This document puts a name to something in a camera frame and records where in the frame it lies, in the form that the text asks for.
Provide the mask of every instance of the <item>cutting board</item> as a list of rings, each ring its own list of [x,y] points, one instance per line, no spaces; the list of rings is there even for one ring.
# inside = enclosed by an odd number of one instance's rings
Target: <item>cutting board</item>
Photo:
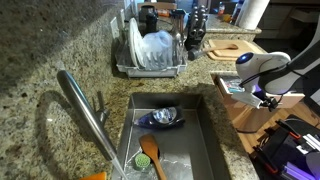
[[[214,60],[226,60],[235,61],[239,56],[247,52],[253,52],[257,54],[263,54],[264,52],[260,50],[256,45],[245,41],[245,40],[209,40],[210,47],[225,46],[228,44],[235,44],[239,47],[237,50],[214,50],[208,52],[208,56]]]

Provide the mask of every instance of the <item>drying rack tray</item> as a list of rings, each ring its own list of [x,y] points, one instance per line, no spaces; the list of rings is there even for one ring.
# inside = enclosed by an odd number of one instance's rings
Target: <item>drying rack tray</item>
[[[182,64],[172,67],[167,67],[163,70],[144,70],[139,67],[135,67],[132,63],[130,49],[128,43],[119,45],[116,52],[117,67],[120,72],[125,72],[128,77],[176,77],[180,72],[183,72],[187,68],[187,57],[183,56]]]

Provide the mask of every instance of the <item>orange object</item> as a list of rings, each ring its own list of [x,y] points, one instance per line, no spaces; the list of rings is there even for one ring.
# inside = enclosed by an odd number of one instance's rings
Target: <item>orange object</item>
[[[169,17],[170,12],[166,9],[158,9],[158,16]]]
[[[99,174],[94,174],[91,176],[81,178],[80,180],[106,180],[106,179],[107,179],[107,173],[101,172]]]
[[[231,15],[230,14],[222,15],[222,21],[223,22],[230,22],[231,21]]]

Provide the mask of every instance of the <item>stainless steel sink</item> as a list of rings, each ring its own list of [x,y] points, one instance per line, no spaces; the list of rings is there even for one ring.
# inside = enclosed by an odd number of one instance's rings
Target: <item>stainless steel sink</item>
[[[148,112],[181,106],[186,120],[182,127],[152,130],[138,127],[133,121]],[[118,159],[128,179],[157,179],[153,165],[136,171],[132,160],[141,152],[139,137],[152,133],[159,146],[160,163],[168,180],[230,179],[217,136],[203,97],[183,93],[134,93],[130,96],[124,128],[118,147]],[[112,179],[121,179],[116,170]]]

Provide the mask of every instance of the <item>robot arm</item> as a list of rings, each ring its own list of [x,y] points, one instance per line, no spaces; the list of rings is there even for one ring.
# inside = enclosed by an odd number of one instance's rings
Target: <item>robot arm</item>
[[[246,53],[236,61],[236,69],[243,80],[245,91],[234,93],[232,98],[259,108],[276,108],[278,102],[266,93],[283,95],[307,72],[320,64],[320,19],[317,31],[309,46],[292,61],[282,52],[269,54]]]

